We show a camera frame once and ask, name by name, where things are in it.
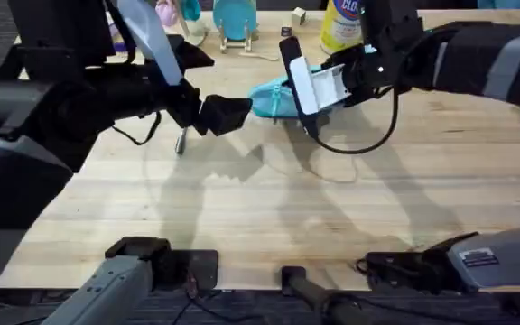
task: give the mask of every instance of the black clamp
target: black clamp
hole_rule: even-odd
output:
[[[475,232],[454,237],[421,253],[368,253],[357,261],[356,267],[367,277],[373,291],[409,288],[432,294],[473,293],[476,289],[461,280],[447,253],[454,244],[476,235]]]

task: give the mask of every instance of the pink object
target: pink object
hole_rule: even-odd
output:
[[[160,21],[164,26],[174,26],[178,22],[178,12],[171,0],[159,1],[155,7],[155,12],[160,16]]]

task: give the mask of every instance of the yellow bottle label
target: yellow bottle label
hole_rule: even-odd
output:
[[[357,5],[357,0],[329,0],[320,30],[325,52],[333,53],[362,42]]]

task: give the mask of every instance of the wooden tabletop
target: wooden tabletop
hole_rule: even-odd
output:
[[[289,13],[259,12],[253,49],[278,55]],[[427,28],[455,20],[520,23],[520,11],[425,11]],[[311,63],[322,13],[294,28]],[[210,13],[203,19],[211,24]],[[203,95],[245,97],[282,76],[283,63],[219,52],[218,33],[201,48],[213,68],[190,70]],[[180,133],[164,113],[147,145],[111,130],[83,171],[33,225],[0,278],[0,287],[79,287],[103,254],[125,236],[165,237],[176,248],[217,249],[219,288],[274,289],[283,265],[304,265],[326,287],[367,289],[353,272],[369,251],[422,250],[459,234],[520,227],[520,113],[495,100],[413,91],[402,97],[389,144],[362,156],[319,148],[295,123],[250,115],[230,135]],[[330,117],[329,144],[359,148],[377,141],[391,98]],[[153,121],[117,122],[143,137]]]

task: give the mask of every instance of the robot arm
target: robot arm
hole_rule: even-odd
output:
[[[308,135],[320,145],[315,117],[326,106],[353,106],[392,89],[411,88],[494,98],[520,106],[520,25],[450,23],[430,31],[407,1],[358,2],[364,44],[333,54],[324,71],[311,74],[295,38],[281,52],[296,106]],[[353,152],[366,153],[377,144]],[[495,235],[469,234],[421,253],[369,253],[358,261],[372,289],[409,287],[418,291],[471,293],[520,286],[520,229]]]
[[[9,1],[22,43],[0,67],[0,274],[43,209],[81,169],[98,134],[116,120],[166,110],[180,127],[223,135],[240,128],[251,108],[247,98],[210,95],[202,101],[183,73],[214,61],[180,36],[166,37],[159,22],[146,19],[157,16],[144,0],[119,4],[121,13],[111,0]],[[105,8],[119,22],[129,51],[125,63],[106,63],[114,50]],[[143,39],[146,26],[159,28],[159,37]],[[145,64],[133,63],[137,42],[150,58]],[[22,69],[29,81],[18,80]],[[107,267],[121,260],[112,256]],[[125,260],[130,276],[110,288],[139,280],[137,289],[147,294],[145,288],[152,289],[156,281],[145,277],[159,276],[147,272],[153,261]],[[137,301],[142,294],[130,299]],[[100,308],[78,323],[93,322],[109,305],[103,298],[93,302]]]

